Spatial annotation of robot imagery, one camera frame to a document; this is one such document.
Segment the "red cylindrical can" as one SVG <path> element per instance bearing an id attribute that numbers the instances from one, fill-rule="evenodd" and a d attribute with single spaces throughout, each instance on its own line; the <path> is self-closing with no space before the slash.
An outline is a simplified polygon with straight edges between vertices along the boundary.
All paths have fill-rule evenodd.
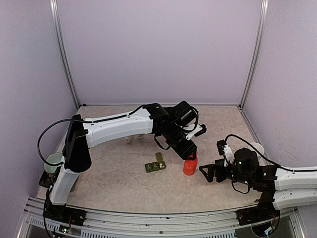
<path id="1" fill-rule="evenodd" d="M 188 160 L 185 160 L 184 167 L 183 167 L 183 173 L 187 176 L 192 176 L 195 171 L 198 164 L 198 158 L 194 159 L 194 156 L 190 156 Z"/>

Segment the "green pill organizer box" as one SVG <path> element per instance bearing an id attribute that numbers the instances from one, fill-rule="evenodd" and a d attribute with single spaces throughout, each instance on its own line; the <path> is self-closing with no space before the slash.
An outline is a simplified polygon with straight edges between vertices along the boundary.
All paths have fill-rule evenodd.
<path id="1" fill-rule="evenodd" d="M 166 163 L 163 159 L 161 152 L 155 153 L 156 161 L 145 164 L 145 170 L 147 173 L 157 172 L 166 169 Z"/>

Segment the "small white bottle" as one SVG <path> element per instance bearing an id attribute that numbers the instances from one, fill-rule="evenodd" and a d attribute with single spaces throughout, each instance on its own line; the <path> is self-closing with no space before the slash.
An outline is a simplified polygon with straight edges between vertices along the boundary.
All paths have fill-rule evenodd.
<path id="1" fill-rule="evenodd" d="M 130 144 L 133 141 L 133 137 L 132 136 L 125 137 L 125 141 L 127 144 Z"/>

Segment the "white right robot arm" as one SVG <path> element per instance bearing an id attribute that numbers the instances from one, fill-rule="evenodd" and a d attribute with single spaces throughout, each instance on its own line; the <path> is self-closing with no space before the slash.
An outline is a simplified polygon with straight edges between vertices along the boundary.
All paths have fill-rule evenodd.
<path id="1" fill-rule="evenodd" d="M 241 148 L 233 153 L 223 146 L 223 159 L 200 166 L 199 170 L 208 182 L 221 183 L 230 180 L 231 185 L 246 185 L 247 190 L 261 193 L 253 215 L 264 220 L 275 210 L 312 205 L 317 202 L 316 170 L 281 168 L 277 165 L 261 166 L 256 151 Z"/>

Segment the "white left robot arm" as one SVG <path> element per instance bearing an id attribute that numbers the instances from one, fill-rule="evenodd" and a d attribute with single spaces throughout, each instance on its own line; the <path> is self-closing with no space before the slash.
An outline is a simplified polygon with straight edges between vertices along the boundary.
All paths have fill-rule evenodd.
<path id="1" fill-rule="evenodd" d="M 89 149 L 108 141 L 135 135 L 152 134 L 162 136 L 166 149 L 173 149 L 183 160 L 194 160 L 197 146 L 192 137 L 206 132 L 199 124 L 196 108 L 182 101 L 174 107 L 163 107 L 158 103 L 141 105 L 137 109 L 113 116 L 83 119 L 75 115 L 69 119 L 60 168 L 49 194 L 49 211 L 58 220 L 69 216 L 65 206 L 68 195 L 77 178 L 92 165 Z"/>

